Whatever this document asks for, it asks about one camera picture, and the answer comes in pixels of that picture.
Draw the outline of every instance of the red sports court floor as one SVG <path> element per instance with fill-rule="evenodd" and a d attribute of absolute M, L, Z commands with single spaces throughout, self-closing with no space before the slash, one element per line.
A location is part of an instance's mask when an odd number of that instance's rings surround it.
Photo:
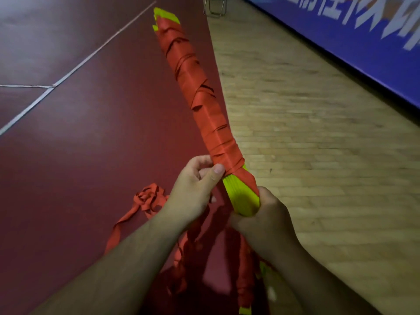
<path fill-rule="evenodd" d="M 28 313 L 92 265 L 137 191 L 156 182 L 169 193 L 206 153 L 152 30 L 154 6 L 179 17 L 226 112 L 202 0 L 0 0 L 2 314 Z M 216 196 L 195 280 L 169 297 L 170 258 L 146 313 L 237 313 L 239 238 L 223 187 Z"/>

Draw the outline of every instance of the purple banner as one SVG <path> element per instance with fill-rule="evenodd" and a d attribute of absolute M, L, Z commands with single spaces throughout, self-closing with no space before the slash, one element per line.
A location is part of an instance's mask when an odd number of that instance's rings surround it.
<path fill-rule="evenodd" d="M 420 108 L 420 0 L 248 0 Z"/>

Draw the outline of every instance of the white court line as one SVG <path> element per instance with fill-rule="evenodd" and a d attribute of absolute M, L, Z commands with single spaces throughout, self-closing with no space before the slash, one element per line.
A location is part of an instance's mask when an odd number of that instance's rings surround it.
<path fill-rule="evenodd" d="M 118 34 L 128 28 L 131 24 L 134 23 L 144 12 L 149 10 L 154 4 L 156 0 L 150 3 L 143 11 L 141 11 L 134 19 L 128 22 L 125 26 L 119 29 L 113 36 L 111 36 L 104 44 L 102 44 L 97 50 L 95 50 L 91 55 L 81 61 L 75 68 L 73 68 L 70 72 L 64 75 L 61 79 L 56 81 L 50 88 L 48 88 L 41 96 L 39 96 L 36 100 L 34 100 L 27 108 L 21 111 L 18 115 L 16 115 L 11 121 L 9 121 L 6 125 L 0 128 L 0 136 L 7 132 L 14 124 L 16 124 L 23 116 L 25 116 L 32 108 L 34 108 L 41 100 L 43 100 L 47 95 L 49 95 L 53 90 L 57 88 L 58 85 L 62 84 L 66 79 L 68 79 L 73 73 L 75 73 L 79 68 L 81 68 L 87 61 L 89 61 L 97 52 L 102 50 L 105 45 L 111 42 Z"/>
<path fill-rule="evenodd" d="M 12 88 L 52 88 L 53 85 L 1 85 L 0 87 L 12 87 Z"/>

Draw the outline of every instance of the person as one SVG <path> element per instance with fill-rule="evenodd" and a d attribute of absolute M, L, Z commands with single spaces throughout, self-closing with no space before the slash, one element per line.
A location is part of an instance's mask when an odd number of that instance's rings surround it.
<path fill-rule="evenodd" d="M 199 217 L 222 179 L 222 164 L 210 156 L 192 158 L 182 169 L 160 212 L 81 275 L 35 309 L 33 314 L 136 314 L 148 289 L 182 232 Z M 253 217 L 232 213 L 231 226 L 290 285 L 309 314 L 379 312 L 302 247 L 286 206 L 260 187 Z"/>

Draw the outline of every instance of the hardwood floor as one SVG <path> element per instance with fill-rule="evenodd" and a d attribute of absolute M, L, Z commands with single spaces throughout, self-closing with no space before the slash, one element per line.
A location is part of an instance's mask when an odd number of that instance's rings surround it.
<path fill-rule="evenodd" d="M 385 314 L 420 310 L 420 129 L 243 0 L 209 18 L 232 131 L 305 248 Z M 302 311 L 278 274 L 273 314 Z"/>

